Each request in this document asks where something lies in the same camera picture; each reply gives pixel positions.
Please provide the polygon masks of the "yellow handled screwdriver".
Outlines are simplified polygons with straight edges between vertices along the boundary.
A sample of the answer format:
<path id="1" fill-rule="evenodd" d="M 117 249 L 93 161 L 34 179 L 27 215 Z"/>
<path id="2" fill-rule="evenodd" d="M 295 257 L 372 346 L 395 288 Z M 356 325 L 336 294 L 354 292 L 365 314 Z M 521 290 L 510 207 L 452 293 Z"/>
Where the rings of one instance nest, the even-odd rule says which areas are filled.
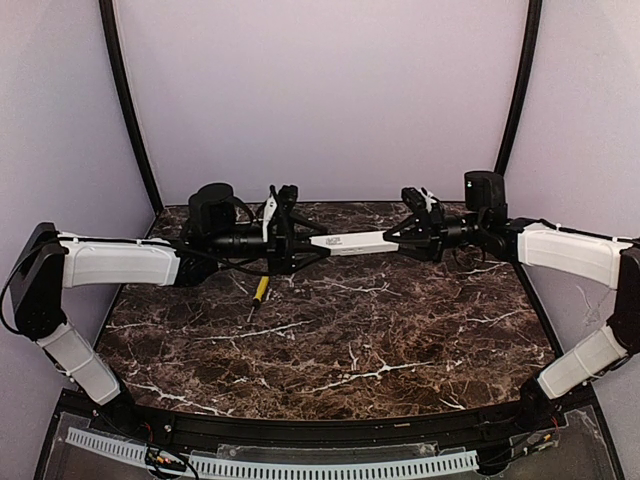
<path id="1" fill-rule="evenodd" d="M 255 312 L 260 309 L 264 296 L 267 293 L 268 287 L 270 283 L 270 278 L 268 276 L 262 276 L 259 284 L 256 288 L 255 294 L 253 296 L 251 302 L 251 309 L 249 315 L 247 317 L 247 321 L 250 322 Z"/>

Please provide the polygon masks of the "white remote control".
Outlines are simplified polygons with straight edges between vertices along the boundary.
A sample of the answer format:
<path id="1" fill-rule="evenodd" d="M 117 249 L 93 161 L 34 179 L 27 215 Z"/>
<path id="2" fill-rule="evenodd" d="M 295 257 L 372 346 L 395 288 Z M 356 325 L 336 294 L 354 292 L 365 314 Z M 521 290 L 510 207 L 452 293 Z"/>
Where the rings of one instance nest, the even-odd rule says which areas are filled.
<path id="1" fill-rule="evenodd" d="M 316 235 L 309 243 L 320 247 L 329 257 L 398 252 L 399 245 L 386 241 L 383 234 L 383 231 L 367 231 Z"/>

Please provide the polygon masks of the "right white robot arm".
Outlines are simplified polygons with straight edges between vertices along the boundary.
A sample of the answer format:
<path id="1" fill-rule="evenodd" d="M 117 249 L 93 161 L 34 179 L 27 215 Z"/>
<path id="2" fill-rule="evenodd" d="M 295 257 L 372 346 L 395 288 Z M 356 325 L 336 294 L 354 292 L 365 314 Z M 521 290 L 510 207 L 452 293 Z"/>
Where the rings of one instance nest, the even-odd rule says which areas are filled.
<path id="1" fill-rule="evenodd" d="M 540 427 L 575 387 L 622 366 L 639 352 L 639 243 L 581 232 L 544 219 L 509 218 L 502 175 L 464 176 L 464 215 L 448 214 L 425 189 L 406 187 L 411 214 L 383 234 L 400 253 L 438 262 L 447 249 L 474 246 L 512 265 L 545 267 L 590 279 L 615 291 L 605 324 L 558 357 L 520 388 L 516 425 Z"/>

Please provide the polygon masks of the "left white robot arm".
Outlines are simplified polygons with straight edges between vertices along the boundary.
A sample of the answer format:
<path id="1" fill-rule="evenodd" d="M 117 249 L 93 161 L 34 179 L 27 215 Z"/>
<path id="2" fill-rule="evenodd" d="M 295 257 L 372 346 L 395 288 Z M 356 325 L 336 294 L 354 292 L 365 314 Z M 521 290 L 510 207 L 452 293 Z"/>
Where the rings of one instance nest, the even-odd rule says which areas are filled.
<path id="1" fill-rule="evenodd" d="M 123 381 L 63 311 L 63 291 L 111 284 L 195 287 L 222 267 L 258 276 L 293 274 L 330 255 L 311 242 L 325 228 L 295 213 L 297 194 L 294 185 L 272 188 L 252 210 L 231 185 L 205 185 L 189 198 L 188 218 L 174 240 L 77 236 L 43 222 L 2 290 L 13 309 L 8 329 L 36 343 L 96 405 L 130 406 Z M 256 260 L 266 269 L 250 268 Z"/>

